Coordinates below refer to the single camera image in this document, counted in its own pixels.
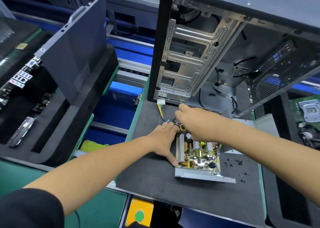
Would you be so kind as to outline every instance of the power connector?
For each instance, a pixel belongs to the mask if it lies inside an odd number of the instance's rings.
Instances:
[[[158,99],[157,100],[157,105],[165,105],[166,101],[165,99]]]

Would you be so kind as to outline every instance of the hand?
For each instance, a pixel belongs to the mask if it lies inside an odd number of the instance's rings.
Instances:
[[[165,156],[175,167],[178,165],[178,161],[170,152],[170,146],[178,132],[178,126],[174,125],[172,122],[164,122],[147,135],[150,142],[154,143],[152,151],[158,155]]]
[[[204,142],[224,142],[228,126],[232,120],[201,108],[179,105],[176,117],[191,133],[192,140]]]

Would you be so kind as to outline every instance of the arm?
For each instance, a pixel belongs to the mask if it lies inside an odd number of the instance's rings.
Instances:
[[[200,108],[180,104],[176,117],[193,140],[219,142],[264,165],[320,206],[320,152]],[[296,171],[297,162],[304,172]]]
[[[120,172],[149,152],[165,156],[174,166],[178,161],[170,146],[179,131],[173,123],[164,122],[145,137],[112,145],[77,157],[46,173],[24,188],[38,188],[56,196],[64,215],[78,209],[100,192]]]

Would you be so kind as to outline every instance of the work surface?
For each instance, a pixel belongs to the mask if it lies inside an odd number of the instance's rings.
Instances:
[[[177,109],[165,105],[162,112],[167,119],[172,120]],[[157,104],[144,101],[132,139],[149,134],[162,123]],[[170,149],[174,155],[175,149],[174,141]],[[243,165],[238,165],[235,159],[242,160]],[[234,167],[226,166],[225,162],[234,164]],[[175,169],[165,158],[149,153],[124,170],[116,186],[164,202],[265,226],[258,164],[245,155],[231,153],[221,153],[220,163],[222,175],[235,178],[235,184],[175,178]]]

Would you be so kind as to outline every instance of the green button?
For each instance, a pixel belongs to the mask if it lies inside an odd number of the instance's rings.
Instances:
[[[144,213],[139,210],[137,213],[136,213],[136,221],[138,222],[142,222],[143,221],[143,218],[144,218]]]

